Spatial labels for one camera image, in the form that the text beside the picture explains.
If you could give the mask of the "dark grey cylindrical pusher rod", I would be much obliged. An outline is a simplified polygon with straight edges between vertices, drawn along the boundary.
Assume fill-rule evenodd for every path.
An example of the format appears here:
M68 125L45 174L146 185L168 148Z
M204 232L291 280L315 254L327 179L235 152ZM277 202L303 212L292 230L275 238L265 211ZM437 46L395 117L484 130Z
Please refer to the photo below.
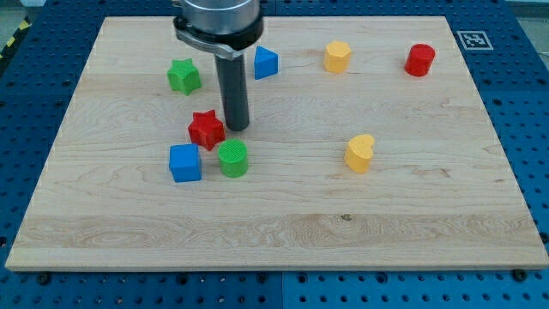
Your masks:
M218 56L214 59L226 127L231 131L245 130L250 124L250 113L244 56L233 60Z

